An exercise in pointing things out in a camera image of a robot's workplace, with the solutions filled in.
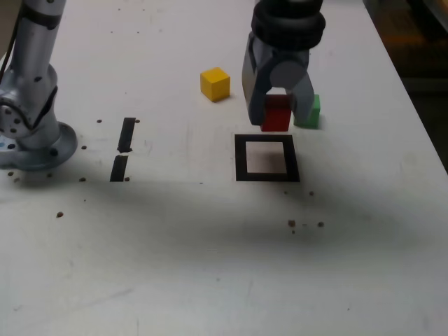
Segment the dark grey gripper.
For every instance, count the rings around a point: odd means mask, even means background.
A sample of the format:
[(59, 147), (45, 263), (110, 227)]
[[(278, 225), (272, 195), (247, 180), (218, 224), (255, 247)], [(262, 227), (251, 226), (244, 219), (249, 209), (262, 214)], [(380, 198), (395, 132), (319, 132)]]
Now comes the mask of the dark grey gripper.
[(284, 89), (295, 119), (308, 121), (314, 106), (308, 66), (309, 50), (280, 49), (262, 41), (253, 32), (248, 35), (241, 82), (252, 125), (264, 123), (265, 97), (271, 88)]

